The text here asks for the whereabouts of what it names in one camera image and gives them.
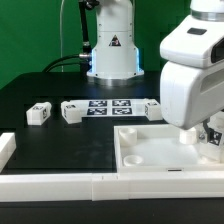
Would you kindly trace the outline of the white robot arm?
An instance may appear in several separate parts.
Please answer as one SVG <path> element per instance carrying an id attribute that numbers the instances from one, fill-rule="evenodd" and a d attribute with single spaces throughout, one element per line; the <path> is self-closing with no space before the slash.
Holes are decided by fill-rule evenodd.
<path id="1" fill-rule="evenodd" d="M 134 44 L 130 0 L 78 0 L 87 77 L 123 85 L 144 74 Z M 199 138 L 214 139 L 209 119 L 224 110 L 224 0 L 191 0 L 191 13 L 160 44 L 167 60 L 160 77 L 162 117 Z"/>

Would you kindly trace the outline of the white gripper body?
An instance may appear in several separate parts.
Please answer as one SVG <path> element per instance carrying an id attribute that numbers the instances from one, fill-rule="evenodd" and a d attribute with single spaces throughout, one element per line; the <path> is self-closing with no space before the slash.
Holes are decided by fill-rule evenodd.
<path id="1" fill-rule="evenodd" d="M 163 118 L 188 130 L 224 109 L 224 64 L 206 69 L 167 62 L 160 77 Z"/>

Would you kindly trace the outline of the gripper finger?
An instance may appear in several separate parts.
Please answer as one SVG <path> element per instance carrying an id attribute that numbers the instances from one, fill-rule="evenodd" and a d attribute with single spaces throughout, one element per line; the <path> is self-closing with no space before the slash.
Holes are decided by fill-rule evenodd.
<path id="1" fill-rule="evenodd" d="M 209 120 L 204 120 L 202 122 L 203 124 L 203 129 L 204 129 L 204 134 L 206 136 L 206 140 L 210 140 L 210 128 L 208 126 Z"/>

